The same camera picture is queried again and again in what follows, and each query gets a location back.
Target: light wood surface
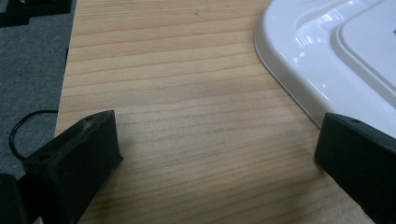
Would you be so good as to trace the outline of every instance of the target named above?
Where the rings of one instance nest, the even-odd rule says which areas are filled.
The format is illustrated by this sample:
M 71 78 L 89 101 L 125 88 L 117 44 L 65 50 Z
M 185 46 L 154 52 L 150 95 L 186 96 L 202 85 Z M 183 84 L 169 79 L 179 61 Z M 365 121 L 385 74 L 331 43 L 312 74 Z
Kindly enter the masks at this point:
M 81 223 L 371 223 L 256 55 L 268 3 L 78 0 L 57 133 L 114 109 L 124 157 Z

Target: wood grain surface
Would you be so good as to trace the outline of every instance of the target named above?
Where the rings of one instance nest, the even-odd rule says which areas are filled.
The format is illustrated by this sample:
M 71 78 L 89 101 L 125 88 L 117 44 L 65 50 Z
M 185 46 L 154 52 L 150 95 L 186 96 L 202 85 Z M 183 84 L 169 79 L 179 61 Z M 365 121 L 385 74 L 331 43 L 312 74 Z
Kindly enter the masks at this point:
M 79 0 L 57 133 L 114 109 L 123 162 L 80 223 L 371 223 L 259 60 L 259 0 Z

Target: black wire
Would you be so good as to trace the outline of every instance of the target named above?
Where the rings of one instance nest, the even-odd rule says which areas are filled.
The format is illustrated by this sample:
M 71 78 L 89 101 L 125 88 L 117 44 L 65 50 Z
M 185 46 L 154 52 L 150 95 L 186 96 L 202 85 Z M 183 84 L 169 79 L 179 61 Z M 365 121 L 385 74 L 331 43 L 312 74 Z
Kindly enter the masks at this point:
M 37 114 L 56 114 L 58 113 L 58 110 L 38 110 L 35 111 L 33 113 L 30 113 L 28 115 L 26 115 L 23 119 L 21 119 L 12 129 L 11 133 L 9 134 L 9 139 L 8 139 L 8 143 L 9 143 L 9 148 L 11 149 L 12 154 L 20 161 L 23 161 L 25 159 L 24 156 L 22 156 L 18 150 L 15 148 L 15 134 L 17 133 L 17 130 L 22 126 L 22 124 L 24 122 L 26 122 L 26 120 L 28 120 L 29 118 L 31 118 L 34 115 Z

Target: table top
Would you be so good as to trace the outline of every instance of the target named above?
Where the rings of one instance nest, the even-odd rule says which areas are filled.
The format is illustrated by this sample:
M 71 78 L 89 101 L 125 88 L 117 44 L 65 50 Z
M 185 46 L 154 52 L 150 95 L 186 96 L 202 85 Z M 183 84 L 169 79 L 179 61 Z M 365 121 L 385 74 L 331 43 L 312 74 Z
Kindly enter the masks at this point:
M 56 130 L 114 109 L 124 157 L 80 223 L 372 223 L 255 52 L 269 2 L 78 1 Z

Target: gray floor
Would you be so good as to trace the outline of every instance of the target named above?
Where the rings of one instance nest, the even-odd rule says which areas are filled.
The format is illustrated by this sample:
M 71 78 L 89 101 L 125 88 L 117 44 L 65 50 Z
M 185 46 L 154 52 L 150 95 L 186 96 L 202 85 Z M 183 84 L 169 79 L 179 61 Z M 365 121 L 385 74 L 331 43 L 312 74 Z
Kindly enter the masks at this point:
M 6 4 L 7 0 L 0 0 L 0 12 Z M 0 28 L 0 173 L 17 178 L 24 174 L 8 148 L 13 126 L 31 112 L 59 107 L 72 22 L 73 12 Z M 16 135 L 20 153 L 27 156 L 47 143 L 54 135 L 56 118 L 39 115 L 23 125 Z

